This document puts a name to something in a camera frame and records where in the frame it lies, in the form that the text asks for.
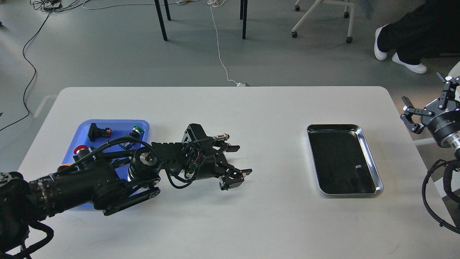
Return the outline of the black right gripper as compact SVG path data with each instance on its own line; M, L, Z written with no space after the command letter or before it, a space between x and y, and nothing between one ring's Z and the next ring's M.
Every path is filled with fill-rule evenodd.
M401 97L404 102L404 113L400 118L406 125L407 129L414 133L420 134L426 127L424 123L415 123L412 116L419 116L421 119L427 117L428 130L433 136L433 139L438 146L443 148L459 148L460 144L460 112L459 101L455 100L455 90L459 86L459 76L444 77L441 72L436 72L436 75L444 83L444 88L438 99L438 108L436 112L431 110L416 109L408 97Z

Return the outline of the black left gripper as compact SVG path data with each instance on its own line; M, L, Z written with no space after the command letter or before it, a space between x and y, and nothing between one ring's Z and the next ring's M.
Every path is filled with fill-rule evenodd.
M228 163L224 153L237 152L239 145L226 143L228 134L207 136L200 124L191 123L182 139L185 154L184 178L198 180L216 177L220 179L220 190L239 187L253 169L236 169Z

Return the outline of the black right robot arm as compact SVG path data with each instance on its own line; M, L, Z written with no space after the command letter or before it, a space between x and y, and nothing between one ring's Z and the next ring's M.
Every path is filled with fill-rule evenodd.
M460 202L459 196L455 195L452 190L453 172L459 171L459 144L460 144L460 106L459 101L455 100L455 91L459 86L459 77L444 77L440 72L436 73L442 81L444 87L439 98L427 104L423 109L414 108L409 98L403 96L402 101L405 104L404 113L400 118L408 128L415 134L420 134L424 128L430 131L435 143L442 148L453 147L455 149L455 159L445 161L439 159L427 171L427 175L422 182L421 195L423 204L432 218L434 218L440 227L459 234L459 228L447 223L439 217L428 205L426 198L427 183L438 168L444 167L442 185L447 197L457 204Z

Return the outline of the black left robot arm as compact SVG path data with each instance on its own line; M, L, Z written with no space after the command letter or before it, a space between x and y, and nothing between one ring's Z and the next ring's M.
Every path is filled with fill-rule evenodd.
M228 139L207 136L191 123L180 142L148 144L124 136L96 149L78 146L72 164L30 182L19 172L1 172L1 258L29 259L49 243L54 231L42 222L47 217L85 203L110 216L156 197L161 171L177 189L207 178L219 179L221 190L240 186L252 169L228 163L225 153L240 149Z

